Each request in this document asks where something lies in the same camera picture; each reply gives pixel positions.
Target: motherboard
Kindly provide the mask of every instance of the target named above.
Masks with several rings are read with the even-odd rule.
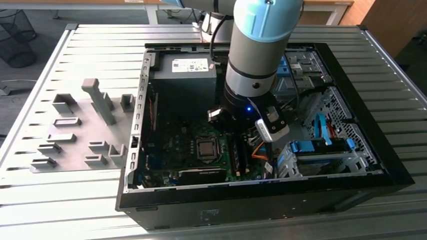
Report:
[[[206,120],[166,121],[155,132],[146,157],[146,186],[238,182],[262,179],[263,159],[251,164],[242,156],[237,137],[219,132]],[[251,133],[242,137],[249,139]]]

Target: power supply label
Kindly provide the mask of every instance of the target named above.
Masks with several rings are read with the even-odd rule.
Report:
[[[207,58],[175,59],[173,61],[173,73],[209,72]]]

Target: white label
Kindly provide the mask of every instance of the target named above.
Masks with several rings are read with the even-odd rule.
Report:
[[[271,174],[274,173],[274,167],[270,165],[269,162],[266,162],[265,168]]]
[[[173,73],[209,72],[207,58],[175,59],[173,61]]]

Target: workbench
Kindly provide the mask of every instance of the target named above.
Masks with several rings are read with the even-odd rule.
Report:
[[[0,0],[0,9],[146,10],[150,24],[159,24],[159,10],[182,10],[159,0]],[[305,0],[306,12],[330,12],[326,25],[338,25],[354,0]]]
[[[299,26],[291,42],[329,43],[416,185],[342,213],[147,232],[115,211],[119,169],[31,173],[30,164],[50,131],[55,93],[82,91],[77,79],[99,78],[113,98],[137,94],[145,44],[197,43],[199,31],[191,25],[67,29],[0,149],[2,239],[427,238],[427,99],[369,31]]]

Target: metal slotted surface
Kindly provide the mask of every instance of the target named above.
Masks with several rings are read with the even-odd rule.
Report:
[[[2,239],[273,239],[338,240],[427,238],[427,111],[425,96],[389,61],[367,31],[357,27],[305,26],[294,31],[294,42],[325,42],[349,74],[390,143],[412,173],[416,185],[331,215],[173,229],[147,233],[115,211],[118,169],[30,172],[30,154],[43,130],[30,122],[46,106],[41,97],[66,88],[69,82],[99,78],[110,96],[137,93],[145,43],[199,42],[189,25],[81,25],[67,30],[42,73],[29,102],[0,150],[0,236]]]

